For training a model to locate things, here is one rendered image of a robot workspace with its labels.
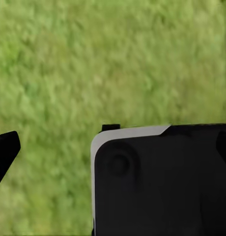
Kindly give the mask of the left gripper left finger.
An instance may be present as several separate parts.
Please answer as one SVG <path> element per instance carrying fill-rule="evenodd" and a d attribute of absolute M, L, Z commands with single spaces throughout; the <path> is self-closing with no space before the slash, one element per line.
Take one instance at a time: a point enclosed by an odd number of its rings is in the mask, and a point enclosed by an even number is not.
<path fill-rule="evenodd" d="M 0 135 L 0 182 L 20 149 L 20 140 L 16 131 Z"/>

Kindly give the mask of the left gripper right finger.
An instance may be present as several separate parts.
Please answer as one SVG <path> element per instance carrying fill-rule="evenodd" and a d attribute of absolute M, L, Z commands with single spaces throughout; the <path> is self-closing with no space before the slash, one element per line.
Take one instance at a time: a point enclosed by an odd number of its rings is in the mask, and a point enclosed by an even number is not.
<path fill-rule="evenodd" d="M 215 148 L 226 163 L 226 131 L 219 132 Z"/>

